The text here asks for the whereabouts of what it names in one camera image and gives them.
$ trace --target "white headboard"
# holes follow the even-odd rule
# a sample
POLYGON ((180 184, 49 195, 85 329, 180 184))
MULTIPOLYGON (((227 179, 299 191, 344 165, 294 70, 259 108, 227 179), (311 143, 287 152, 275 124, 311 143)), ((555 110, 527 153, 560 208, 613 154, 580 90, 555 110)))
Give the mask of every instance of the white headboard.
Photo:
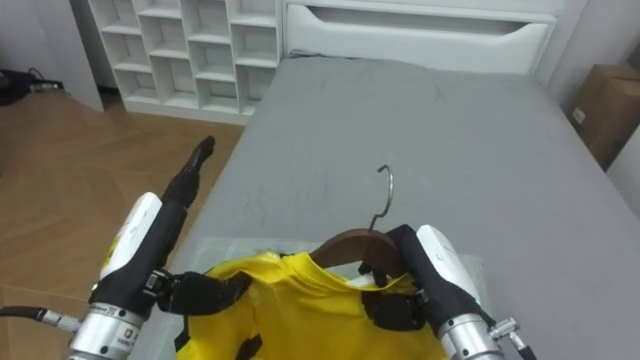
POLYGON ((357 0, 283 0, 283 50, 534 74, 556 18, 357 0))

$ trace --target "metal hanger hook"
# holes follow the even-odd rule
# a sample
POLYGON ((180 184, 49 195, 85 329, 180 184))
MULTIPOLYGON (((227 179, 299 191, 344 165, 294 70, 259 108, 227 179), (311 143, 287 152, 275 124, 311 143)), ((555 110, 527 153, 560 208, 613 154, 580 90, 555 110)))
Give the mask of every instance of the metal hanger hook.
POLYGON ((373 215, 373 219, 371 219, 371 225, 369 225, 369 231, 373 230, 373 227, 376 225, 376 221, 380 218, 387 216, 389 212, 389 208, 391 207, 391 201, 393 201, 393 172, 389 165, 382 165, 378 172, 381 173, 382 170, 386 169, 389 173, 389 194, 387 195, 387 204, 384 206, 384 210, 380 214, 373 215))

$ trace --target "gray mattress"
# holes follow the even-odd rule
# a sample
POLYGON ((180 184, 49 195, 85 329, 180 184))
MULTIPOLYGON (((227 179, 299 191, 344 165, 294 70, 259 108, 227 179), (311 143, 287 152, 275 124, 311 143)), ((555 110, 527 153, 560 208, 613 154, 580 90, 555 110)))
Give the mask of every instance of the gray mattress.
POLYGON ((366 227, 385 202, 382 164, 395 198, 378 230, 431 224, 482 257, 492 313, 515 317, 539 359, 638 358, 640 224, 522 76, 283 61, 174 270, 211 237, 366 227))

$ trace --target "label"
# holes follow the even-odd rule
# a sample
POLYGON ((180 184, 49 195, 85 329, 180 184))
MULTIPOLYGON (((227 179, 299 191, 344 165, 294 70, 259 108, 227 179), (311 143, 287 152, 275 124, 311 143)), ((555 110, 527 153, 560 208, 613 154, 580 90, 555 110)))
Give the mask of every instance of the label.
POLYGON ((120 349, 130 353, 133 349, 133 344, 138 339, 139 329, 129 324, 122 323, 116 331, 116 336, 111 341, 111 347, 120 349))
POLYGON ((584 119, 586 118, 587 115, 584 113, 584 111, 580 110, 580 108, 576 108, 573 111, 573 119, 578 123, 578 125, 582 125, 584 119))

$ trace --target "shelf compartment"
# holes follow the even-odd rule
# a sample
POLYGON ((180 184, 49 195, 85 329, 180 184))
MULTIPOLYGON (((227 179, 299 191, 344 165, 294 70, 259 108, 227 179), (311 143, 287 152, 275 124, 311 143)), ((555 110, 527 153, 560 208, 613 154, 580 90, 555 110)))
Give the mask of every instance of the shelf compartment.
POLYGON ((185 32, 190 41, 230 44, 229 22, 224 1, 183 0, 185 32))
POLYGON ((109 62, 116 70, 151 72, 142 37, 139 35, 104 34, 109 62))
POLYGON ((243 66, 278 66, 276 29, 232 25, 235 63, 243 66))
POLYGON ((118 70, 114 73, 120 87, 120 94, 125 101, 160 103, 151 74, 118 70))
POLYGON ((174 19, 141 18, 142 36, 149 55, 173 59, 189 59, 182 22, 174 19))
POLYGON ((154 57, 151 66, 158 81, 161 104, 188 109, 199 107, 188 61, 154 57))
POLYGON ((276 27, 275 1, 229 0, 229 16, 232 24, 276 27))
POLYGON ((192 42, 189 49, 196 79, 235 82, 229 45, 192 42))
POLYGON ((140 16, 158 17, 165 19, 180 19, 180 4, 178 0, 137 0, 140 16))
POLYGON ((236 75, 240 111, 244 115, 251 115, 271 85, 275 69, 237 66, 236 75))
POLYGON ((235 84, 221 81, 196 80, 200 108, 207 111, 238 112, 235 84))
POLYGON ((91 7, 103 33, 140 35, 131 0, 91 0, 91 7))

